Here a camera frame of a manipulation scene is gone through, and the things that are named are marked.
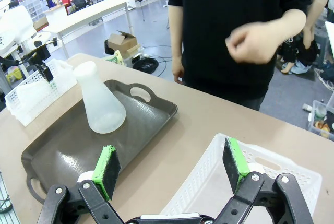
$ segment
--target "plastic container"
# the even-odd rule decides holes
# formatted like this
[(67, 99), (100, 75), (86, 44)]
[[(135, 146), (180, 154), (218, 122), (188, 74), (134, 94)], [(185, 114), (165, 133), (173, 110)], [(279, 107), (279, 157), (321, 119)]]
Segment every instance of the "plastic container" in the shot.
[(330, 111), (330, 112), (334, 113), (334, 108), (332, 108), (329, 105), (332, 105), (332, 102), (328, 103), (326, 105), (326, 104), (323, 104), (323, 103), (321, 103), (319, 101), (316, 101), (316, 100), (313, 101), (312, 118), (311, 118), (311, 121), (308, 125), (308, 130), (312, 133), (315, 133), (317, 135), (320, 135), (322, 137), (325, 137), (327, 139), (330, 139), (330, 140), (334, 141), (334, 134), (329, 133), (329, 132), (325, 132), (325, 131), (323, 131), (321, 129), (318, 129), (314, 126), (316, 121), (321, 120), (321, 117), (323, 116), (324, 112)]
[(118, 129), (125, 120), (125, 108), (100, 79), (95, 62), (80, 64), (74, 75), (82, 89), (90, 128), (99, 134)]
[[(161, 215), (200, 213), (216, 218), (233, 196), (228, 176), (222, 162), (225, 138), (217, 134), (188, 178), (170, 200)], [(322, 177), (320, 174), (296, 165), (292, 160), (256, 145), (238, 142), (248, 163), (264, 159), (275, 169), (264, 166), (271, 178), (282, 173), (293, 174), (299, 183), (311, 215), (319, 197)], [(264, 207), (254, 207), (245, 223), (272, 223)]]
[(77, 83), (72, 66), (66, 62), (50, 60), (47, 66), (54, 77), (50, 83), (36, 71), (5, 97), (8, 110), (23, 126)]

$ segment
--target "bolt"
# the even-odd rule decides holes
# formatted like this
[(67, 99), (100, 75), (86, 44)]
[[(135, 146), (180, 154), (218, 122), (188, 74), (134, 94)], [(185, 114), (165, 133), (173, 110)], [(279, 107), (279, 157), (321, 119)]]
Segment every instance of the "bolt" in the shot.
[(82, 185), (82, 187), (83, 187), (84, 189), (88, 189), (88, 188), (90, 187), (90, 185), (89, 185), (89, 183), (85, 183), (84, 185)]
[(260, 176), (258, 176), (257, 174), (252, 175), (252, 180), (253, 181), (258, 181), (259, 179), (260, 179)]
[(283, 183), (288, 183), (289, 182), (289, 178), (286, 177), (286, 176), (283, 176), (281, 180), (282, 180)]
[(63, 190), (62, 190), (60, 187), (58, 187), (58, 188), (56, 189), (56, 194), (61, 194), (62, 191), (63, 191)]

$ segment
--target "white bottle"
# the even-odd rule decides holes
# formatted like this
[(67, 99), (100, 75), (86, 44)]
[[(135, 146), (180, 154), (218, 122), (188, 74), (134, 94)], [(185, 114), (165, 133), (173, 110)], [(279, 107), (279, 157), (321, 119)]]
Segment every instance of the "white bottle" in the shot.
[(74, 75), (82, 89), (90, 128), (99, 134), (118, 129), (125, 120), (125, 108), (100, 79), (96, 64), (84, 62), (74, 69)]

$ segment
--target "gray floor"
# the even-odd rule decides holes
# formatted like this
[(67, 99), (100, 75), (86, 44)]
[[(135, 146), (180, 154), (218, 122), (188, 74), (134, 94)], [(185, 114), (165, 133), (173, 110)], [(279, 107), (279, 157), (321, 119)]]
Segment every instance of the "gray floor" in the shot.
[[(138, 43), (142, 46), (170, 45), (170, 34), (166, 28), (168, 9), (163, 7), (165, 0), (160, 0), (143, 7), (145, 22), (140, 8), (130, 12)], [(125, 16), (89, 31), (77, 39), (66, 44), (70, 56), (82, 52), (96, 57), (103, 57), (104, 40), (110, 33), (116, 30), (128, 31)], [(170, 57), (169, 47), (146, 48), (146, 53), (161, 57)], [(63, 51), (59, 49), (52, 53), (52, 57), (63, 58)], [(165, 68), (165, 63), (160, 63), (154, 75), (158, 76)], [(165, 71), (161, 77), (172, 81), (171, 62), (167, 62)], [(295, 75), (282, 75), (277, 69), (270, 83), (269, 91), (261, 106), (261, 112), (277, 119), (289, 122), (301, 128), (307, 128), (308, 113), (302, 110), (303, 103), (312, 105), (313, 100), (323, 99), (327, 102), (331, 96), (322, 83), (316, 79), (309, 81)]]

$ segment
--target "pants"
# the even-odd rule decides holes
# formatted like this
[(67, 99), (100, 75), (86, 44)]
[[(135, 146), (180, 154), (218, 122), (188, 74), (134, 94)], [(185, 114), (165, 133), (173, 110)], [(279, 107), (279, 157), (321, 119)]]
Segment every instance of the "pants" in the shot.
[[(333, 12), (333, 10), (331, 10), (329, 8), (327, 9), (327, 21), (329, 21), (331, 23), (334, 23), (334, 12)], [(333, 55), (332, 47), (331, 47), (330, 44), (328, 45), (327, 50), (330, 53), (330, 55)]]
[[(190, 86), (187, 82), (185, 82), (185, 80), (183, 79), (182, 80), (183, 84), (185, 86), (188, 86), (188, 87), (191, 87), (191, 88), (194, 88), (194, 89), (197, 89), (196, 87), (193, 87), (193, 86)], [(250, 109), (253, 109), (255, 111), (260, 111), (260, 107), (261, 107), (261, 104), (263, 102), (263, 99), (265, 98), (265, 96), (261, 97), (261, 98), (258, 98), (258, 99), (227, 99), (233, 103), (236, 103), (238, 105), (242, 105), (244, 107), (247, 107), (247, 108), (250, 108)]]

